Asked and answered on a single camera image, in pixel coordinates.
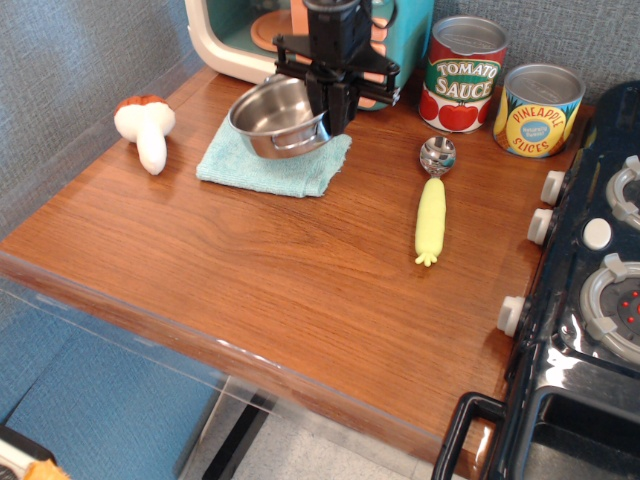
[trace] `white knob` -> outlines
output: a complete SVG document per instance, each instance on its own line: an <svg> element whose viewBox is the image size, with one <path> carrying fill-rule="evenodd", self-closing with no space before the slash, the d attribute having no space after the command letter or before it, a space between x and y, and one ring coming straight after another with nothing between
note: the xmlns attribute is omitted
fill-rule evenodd
<svg viewBox="0 0 640 480"><path fill-rule="evenodd" d="M549 225L551 224L551 216L553 210L537 208L529 224L529 232L527 238L533 243L542 245L547 236Z"/></svg>
<svg viewBox="0 0 640 480"><path fill-rule="evenodd" d="M513 337L523 309L524 297L504 297L500 314L498 315L498 330L502 330L505 335Z"/></svg>
<svg viewBox="0 0 640 480"><path fill-rule="evenodd" d="M558 203L558 196L560 195L562 182L564 182L564 175L564 172L558 172L556 170L551 170L547 174L547 179L544 181L542 193L540 194L540 200L551 206L555 206L555 204Z"/></svg>
<svg viewBox="0 0 640 480"><path fill-rule="evenodd" d="M591 250L602 250L611 241L611 225L604 218L594 218L584 227L582 239Z"/></svg>

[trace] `tin can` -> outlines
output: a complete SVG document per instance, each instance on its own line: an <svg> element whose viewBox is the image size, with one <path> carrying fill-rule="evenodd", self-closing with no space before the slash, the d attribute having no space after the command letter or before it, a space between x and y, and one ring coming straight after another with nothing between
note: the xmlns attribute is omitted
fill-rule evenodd
<svg viewBox="0 0 640 480"><path fill-rule="evenodd" d="M509 43L495 22L458 15L431 31L420 116L446 132L472 132L487 118Z"/></svg>
<svg viewBox="0 0 640 480"><path fill-rule="evenodd" d="M572 69L521 65L506 76L493 138L505 150L542 158L564 149L585 92Z"/></svg>

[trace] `toy stove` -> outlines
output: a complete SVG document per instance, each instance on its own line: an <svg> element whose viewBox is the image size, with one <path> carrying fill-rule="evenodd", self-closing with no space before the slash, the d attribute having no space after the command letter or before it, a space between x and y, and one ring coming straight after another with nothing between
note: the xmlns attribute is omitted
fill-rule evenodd
<svg viewBox="0 0 640 480"><path fill-rule="evenodd" d="M483 478L640 479L640 82L607 92L568 172L550 172L528 237L544 249L514 336L505 402L469 393L433 478L471 421L496 424Z"/></svg>

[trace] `textured wall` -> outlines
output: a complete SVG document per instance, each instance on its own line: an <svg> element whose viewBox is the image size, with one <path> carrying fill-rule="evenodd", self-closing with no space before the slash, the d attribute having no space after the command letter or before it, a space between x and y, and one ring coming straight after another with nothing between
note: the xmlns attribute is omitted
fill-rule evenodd
<svg viewBox="0 0 640 480"><path fill-rule="evenodd" d="M587 85L587 103L640 78L638 0L436 0L434 21L462 14L488 18L509 32L503 72L523 63L573 67Z"/></svg>
<svg viewBox="0 0 640 480"><path fill-rule="evenodd" d="M638 0L436 0L435 21L455 14L504 26L505 72L577 69L589 103L640 77ZM0 238L117 138L120 100L194 56L187 23L184 0L2 1Z"/></svg>
<svg viewBox="0 0 640 480"><path fill-rule="evenodd" d="M43 182L77 174L72 141L192 52L183 0L4 0L0 238Z"/></svg>

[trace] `pot handle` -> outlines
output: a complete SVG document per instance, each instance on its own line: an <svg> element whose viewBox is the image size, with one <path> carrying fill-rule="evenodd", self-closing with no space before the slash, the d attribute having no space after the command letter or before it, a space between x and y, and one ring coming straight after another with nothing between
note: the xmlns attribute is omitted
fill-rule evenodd
<svg viewBox="0 0 640 480"><path fill-rule="evenodd" d="M495 423L496 430L498 430L505 414L506 405L504 403L481 393L469 392L460 397L451 418L447 436L442 443L438 460L434 465L431 480L451 479L473 419L482 418Z"/></svg>
<svg viewBox="0 0 640 480"><path fill-rule="evenodd" d="M286 77L286 75L283 75L281 73L274 73L273 75L269 75L267 78L265 78L262 83L273 83L277 80L284 80Z"/></svg>
<svg viewBox="0 0 640 480"><path fill-rule="evenodd" d="M310 143L315 142L317 138L318 138L318 125L316 124L314 127L313 135L311 135L309 138L305 138L300 142L291 143L289 145L278 145L278 138L276 135L273 135L271 137L271 143L273 143L273 146L276 150L293 150L294 148L300 148L300 147L309 145Z"/></svg>

